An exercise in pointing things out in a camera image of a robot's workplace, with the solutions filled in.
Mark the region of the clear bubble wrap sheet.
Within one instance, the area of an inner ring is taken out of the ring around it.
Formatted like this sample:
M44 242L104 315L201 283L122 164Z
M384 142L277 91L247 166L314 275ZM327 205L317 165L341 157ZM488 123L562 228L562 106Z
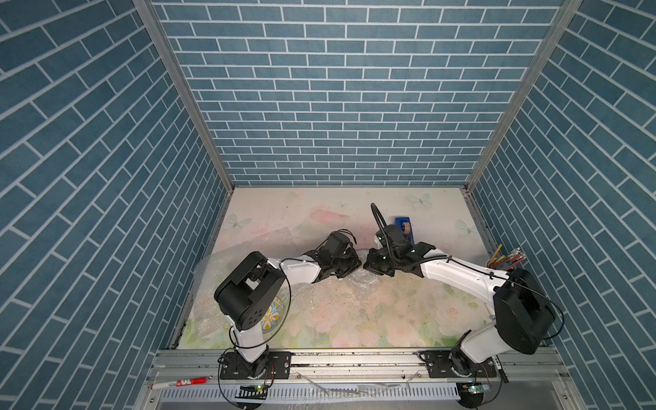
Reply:
M187 350L229 346L230 324L215 302L214 293L229 273L252 251L271 258L297 257L305 251L287 228L268 232L242 244L216 251L196 267L194 303L180 346ZM278 292L286 312L282 324L268 334L274 348L376 347L377 302L370 297L383 278L356 269L346 278L327 278L316 285L284 286Z

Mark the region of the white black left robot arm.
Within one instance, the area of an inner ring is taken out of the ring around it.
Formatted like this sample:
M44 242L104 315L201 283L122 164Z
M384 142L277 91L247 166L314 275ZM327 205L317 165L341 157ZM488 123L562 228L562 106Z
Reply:
M230 323L228 332L235 353L231 365L247 379L263 376L273 368L269 338L262 323L282 287L310 285L327 278L344 278L360 266L357 239L347 229L331 232L318 247L297 257L272 259L259 251L249 253L214 293L215 302Z

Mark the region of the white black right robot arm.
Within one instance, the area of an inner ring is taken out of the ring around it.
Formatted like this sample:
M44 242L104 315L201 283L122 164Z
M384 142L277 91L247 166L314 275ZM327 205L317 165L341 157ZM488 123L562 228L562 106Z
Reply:
M433 245L412 243L396 225L379 229L376 242L378 246L368 252L365 270L390 277L403 271L437 280L487 305L490 323L465 332L449 353L451 368L458 376L471 376L476 365L507 351L533 355L548 338L557 312L532 273L462 261Z

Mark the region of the blue tape dispenser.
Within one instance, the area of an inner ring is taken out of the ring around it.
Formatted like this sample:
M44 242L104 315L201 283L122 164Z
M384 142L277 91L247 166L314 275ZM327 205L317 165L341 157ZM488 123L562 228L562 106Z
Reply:
M395 218L395 223L401 230L402 235L408 239L410 244L414 244L414 239L413 239L413 227L412 223L409 217L403 216L403 217L396 217Z

